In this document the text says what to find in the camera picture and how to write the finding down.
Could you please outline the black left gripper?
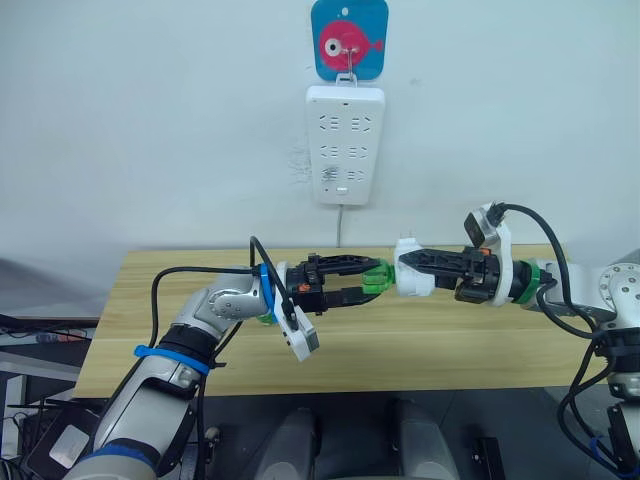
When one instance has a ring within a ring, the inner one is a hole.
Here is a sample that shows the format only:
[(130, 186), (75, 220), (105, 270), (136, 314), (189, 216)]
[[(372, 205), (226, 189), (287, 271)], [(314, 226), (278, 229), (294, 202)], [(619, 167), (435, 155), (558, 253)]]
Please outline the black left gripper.
[(363, 274), (380, 265), (379, 259), (368, 256), (310, 254), (306, 260), (286, 269), (285, 286), (293, 303), (303, 312), (321, 316), (328, 308), (363, 305), (380, 296), (379, 293), (365, 293), (361, 286), (324, 293), (324, 275)]

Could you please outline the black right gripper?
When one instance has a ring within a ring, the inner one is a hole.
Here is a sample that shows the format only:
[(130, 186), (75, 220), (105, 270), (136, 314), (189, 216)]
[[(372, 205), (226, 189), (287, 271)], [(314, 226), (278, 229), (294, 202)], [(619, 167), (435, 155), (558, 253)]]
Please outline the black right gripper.
[[(462, 253), (418, 249), (402, 254), (401, 263), (417, 272), (435, 275), (438, 289), (456, 289), (456, 300), (473, 304), (493, 299), (500, 279), (498, 257), (486, 247), (465, 247)], [(459, 284), (456, 275), (463, 275)]]

